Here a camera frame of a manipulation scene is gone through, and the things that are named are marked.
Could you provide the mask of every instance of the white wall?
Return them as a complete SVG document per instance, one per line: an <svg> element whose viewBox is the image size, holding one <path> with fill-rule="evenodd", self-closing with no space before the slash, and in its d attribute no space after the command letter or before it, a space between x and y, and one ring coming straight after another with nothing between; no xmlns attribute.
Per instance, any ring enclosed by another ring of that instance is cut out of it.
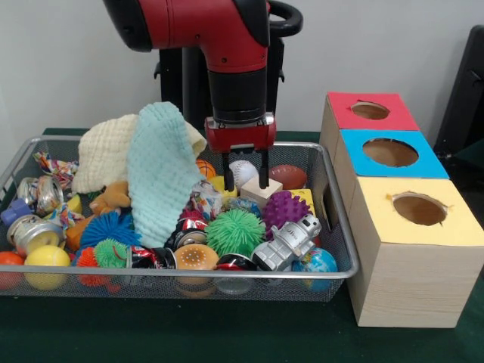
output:
<svg viewBox="0 0 484 363"><path fill-rule="evenodd" d="M281 130L319 131L324 94L398 92L432 142L482 0L287 0ZM0 1L0 169L45 127L90 127L159 97L156 53L130 51L98 0Z"/></svg>

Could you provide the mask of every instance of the light blue washcloth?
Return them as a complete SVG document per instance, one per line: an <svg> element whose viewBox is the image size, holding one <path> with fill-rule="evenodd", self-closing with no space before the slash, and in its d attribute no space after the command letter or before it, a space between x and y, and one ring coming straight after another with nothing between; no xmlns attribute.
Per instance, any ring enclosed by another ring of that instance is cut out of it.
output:
<svg viewBox="0 0 484 363"><path fill-rule="evenodd" d="M169 102L143 108L128 151L129 196L143 246L164 246L202 178L178 108Z"/></svg>

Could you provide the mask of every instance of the circular hole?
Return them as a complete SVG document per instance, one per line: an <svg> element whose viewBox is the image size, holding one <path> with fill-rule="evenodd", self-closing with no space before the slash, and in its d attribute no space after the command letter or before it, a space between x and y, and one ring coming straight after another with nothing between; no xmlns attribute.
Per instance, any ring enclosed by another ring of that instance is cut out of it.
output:
<svg viewBox="0 0 484 363"><path fill-rule="evenodd" d="M409 166L418 160L418 152L409 144L391 138L375 138L363 145L363 152L386 166Z"/></svg>
<svg viewBox="0 0 484 363"><path fill-rule="evenodd" d="M358 101L351 106L351 111L364 119L386 119L390 110L374 102Z"/></svg>
<svg viewBox="0 0 484 363"><path fill-rule="evenodd" d="M418 225L435 225L447 216L447 207L424 194L405 193L393 198L400 216Z"/></svg>

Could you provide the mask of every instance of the cream towel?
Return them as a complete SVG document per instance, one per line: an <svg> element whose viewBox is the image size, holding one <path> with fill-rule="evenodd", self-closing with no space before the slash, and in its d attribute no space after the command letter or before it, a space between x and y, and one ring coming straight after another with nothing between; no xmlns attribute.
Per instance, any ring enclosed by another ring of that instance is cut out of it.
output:
<svg viewBox="0 0 484 363"><path fill-rule="evenodd" d="M138 122L138 115L125 115L99 123L87 131L79 143L79 169L74 176L73 191L91 193L119 180L128 180L127 156ZM188 140L198 157L206 140L185 121Z"/></svg>

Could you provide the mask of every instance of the blue toy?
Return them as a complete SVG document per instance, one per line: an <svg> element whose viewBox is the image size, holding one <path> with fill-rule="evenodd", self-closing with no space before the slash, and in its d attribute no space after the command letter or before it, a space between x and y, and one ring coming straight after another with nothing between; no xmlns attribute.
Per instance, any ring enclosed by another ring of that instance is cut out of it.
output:
<svg viewBox="0 0 484 363"><path fill-rule="evenodd" d="M322 248L315 248L307 253L302 261L293 263L296 272L338 272L334 257ZM332 280L304 280L304 284L315 293L329 290Z"/></svg>
<svg viewBox="0 0 484 363"><path fill-rule="evenodd" d="M132 230L132 223L130 214L120 216L117 212L109 212L92 219L82 233L79 251L86 247L95 247L108 238L128 246L139 246L141 235Z"/></svg>
<svg viewBox="0 0 484 363"><path fill-rule="evenodd" d="M4 210L0 215L2 217L2 222L5 226L10 227L21 216L26 216L27 214L32 214L29 206L22 199L14 200L8 209Z"/></svg>

